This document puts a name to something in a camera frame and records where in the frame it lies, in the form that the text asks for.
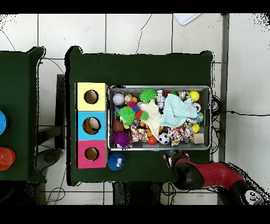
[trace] blue lid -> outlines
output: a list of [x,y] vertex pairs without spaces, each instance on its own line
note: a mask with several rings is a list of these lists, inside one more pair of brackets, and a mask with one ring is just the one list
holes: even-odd
[[0,110],[0,135],[2,135],[2,133],[6,129],[6,123],[7,123],[6,116]]

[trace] blue spiky ball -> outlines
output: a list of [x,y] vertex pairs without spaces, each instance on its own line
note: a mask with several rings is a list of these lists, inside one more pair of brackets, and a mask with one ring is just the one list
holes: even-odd
[[126,159],[124,154],[113,152],[108,158],[108,167],[113,171],[120,170],[123,168],[125,161]]

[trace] pink box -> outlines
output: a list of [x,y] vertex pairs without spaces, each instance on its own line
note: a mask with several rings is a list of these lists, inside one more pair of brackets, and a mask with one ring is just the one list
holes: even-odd
[[[85,157],[85,150],[89,147],[94,147],[99,151],[99,157],[94,161],[90,161]],[[106,140],[78,141],[78,169],[105,168],[107,154]]]

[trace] green spiky ball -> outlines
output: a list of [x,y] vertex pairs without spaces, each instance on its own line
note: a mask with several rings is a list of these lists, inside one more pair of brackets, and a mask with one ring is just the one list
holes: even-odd
[[155,99],[157,92],[154,89],[144,89],[140,94],[140,99],[145,104],[148,104],[150,100]]
[[141,120],[147,120],[148,119],[148,113],[147,112],[142,112],[141,116],[140,116]]
[[118,111],[118,115],[123,118],[126,125],[130,126],[135,120],[136,113],[131,107],[123,107]]
[[174,94],[174,95],[178,96],[178,94],[177,94],[176,91],[174,91],[174,90],[171,91],[170,94]]

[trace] white cloth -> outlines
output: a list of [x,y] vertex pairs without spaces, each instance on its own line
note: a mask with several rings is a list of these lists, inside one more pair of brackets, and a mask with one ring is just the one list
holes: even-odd
[[140,109],[148,113],[147,120],[141,120],[144,122],[152,132],[153,136],[159,140],[159,124],[161,114],[159,112],[158,105],[155,104],[155,100],[150,100],[148,104],[140,104]]

